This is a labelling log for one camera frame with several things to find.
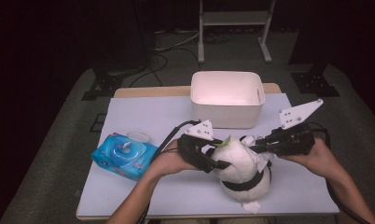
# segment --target black strap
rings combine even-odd
[[[263,178],[264,171],[257,172],[254,177],[252,177],[251,180],[247,182],[243,182],[240,184],[236,183],[230,183],[228,181],[222,181],[222,183],[225,185],[226,188],[234,190],[234,191],[247,191],[257,186],[257,184],[261,181]]]

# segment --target white 3d-printed part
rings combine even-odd
[[[210,141],[214,140],[214,130],[209,119],[185,130],[185,134]]]
[[[323,103],[323,100],[318,99],[304,105],[297,105],[288,109],[280,110],[281,128],[286,130],[300,124]]]

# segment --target gray carpet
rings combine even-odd
[[[205,63],[200,64],[200,68],[252,71],[259,74],[263,82],[278,83],[292,105],[313,101],[317,97],[299,93],[290,76],[291,72],[306,71],[309,65],[287,64],[297,34],[270,32],[267,43],[272,63],[265,63],[262,58],[256,40],[259,33],[219,36],[217,42],[205,45]],[[188,35],[161,34],[158,37],[161,46],[166,47]],[[197,54],[196,43],[188,43],[181,48]],[[161,55],[167,58],[167,65],[157,72],[163,86],[189,85],[191,76],[199,71],[196,59],[188,51],[175,49]],[[153,69],[160,68],[164,63],[164,58],[153,57]],[[122,86],[128,87],[140,75],[127,77]],[[375,213],[375,117],[341,71],[329,65],[325,77],[330,85],[336,87],[340,97],[323,98],[324,105],[310,120],[328,128],[334,154],[353,176]],[[95,101],[81,101],[93,81],[94,74],[88,69],[71,90],[1,223],[104,223],[80,221],[75,215],[90,169],[90,154],[97,147],[100,137],[99,133],[91,133],[90,127],[97,114],[106,113],[110,100],[109,97],[99,97]],[[133,86],[158,85],[155,77],[148,75]],[[269,222],[335,223],[335,218],[271,217]]]

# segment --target human hand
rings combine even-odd
[[[308,155],[281,156],[280,158],[301,164],[312,173],[326,179],[334,180],[348,175],[320,138],[315,138],[315,145]]]
[[[197,170],[197,168],[182,159],[178,152],[178,143],[174,139],[150,164],[146,173],[155,176],[164,176],[176,174],[183,170]]]

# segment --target dark background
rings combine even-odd
[[[153,30],[198,28],[199,1],[151,2],[141,16],[154,18]],[[257,10],[268,2],[206,0],[204,7]],[[119,22],[109,19],[118,13],[112,8],[123,12]],[[0,1],[0,218],[80,75],[101,60],[146,64],[146,40],[128,35],[143,32],[128,25],[140,25],[134,15],[133,1]],[[290,63],[312,63],[328,50],[327,60],[375,113],[375,1],[278,0],[271,30],[298,28]],[[315,44],[318,37],[324,46]]]

